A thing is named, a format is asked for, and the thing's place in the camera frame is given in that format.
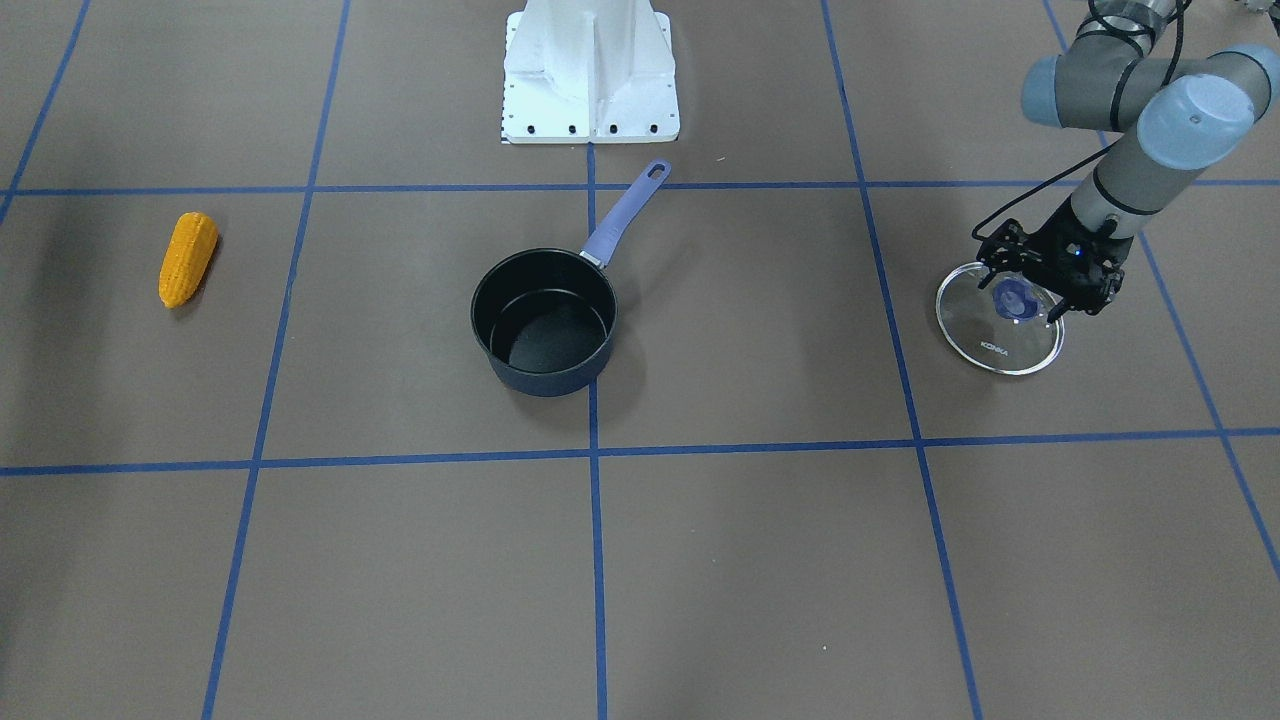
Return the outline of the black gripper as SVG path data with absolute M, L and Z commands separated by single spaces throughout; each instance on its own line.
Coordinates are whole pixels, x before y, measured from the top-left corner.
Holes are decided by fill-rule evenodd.
M 1125 272 L 1126 240 L 1115 238 L 1117 218 L 1089 231 L 1073 215 L 1052 217 L 1027 240 L 1030 260 L 1023 274 L 1059 297 L 1051 315 L 1096 315 L 1119 293 Z

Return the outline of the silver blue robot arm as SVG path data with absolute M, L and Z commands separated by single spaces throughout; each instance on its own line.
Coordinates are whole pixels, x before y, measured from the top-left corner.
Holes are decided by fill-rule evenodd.
M 1100 313 L 1132 241 L 1277 106 L 1277 53 L 1239 44 L 1199 60 L 1151 56 L 1175 1 L 1093 1 L 1069 50 L 1027 73 L 1037 124 L 1114 132 L 1089 177 L 1030 236 L 1024 277 L 1059 296 L 1053 316 Z

